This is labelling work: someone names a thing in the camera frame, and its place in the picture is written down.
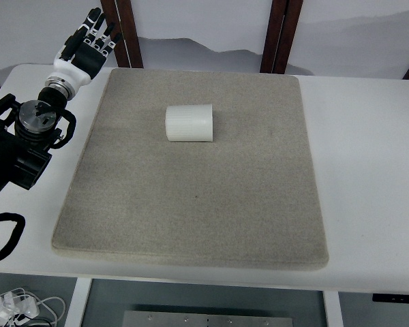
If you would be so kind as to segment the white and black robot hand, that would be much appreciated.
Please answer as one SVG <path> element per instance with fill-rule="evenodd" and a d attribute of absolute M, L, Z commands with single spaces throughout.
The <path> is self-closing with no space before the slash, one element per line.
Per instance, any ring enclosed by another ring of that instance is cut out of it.
<path fill-rule="evenodd" d="M 105 15 L 100 8 L 89 11 L 81 26 L 57 53 L 46 87 L 62 92 L 66 99 L 72 99 L 80 87 L 88 85 L 98 75 L 122 38 L 120 33 L 113 37 L 110 35 L 115 27 L 113 22 L 100 33 L 104 21 Z"/>

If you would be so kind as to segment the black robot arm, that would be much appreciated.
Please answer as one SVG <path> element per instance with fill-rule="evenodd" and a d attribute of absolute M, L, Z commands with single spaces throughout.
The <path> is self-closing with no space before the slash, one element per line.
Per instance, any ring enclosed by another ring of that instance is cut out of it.
<path fill-rule="evenodd" d="M 0 192 L 8 183 L 32 188 L 52 158 L 49 150 L 72 139 L 76 117 L 66 109 L 68 101 L 52 87 L 24 103 L 11 93 L 0 99 Z"/>

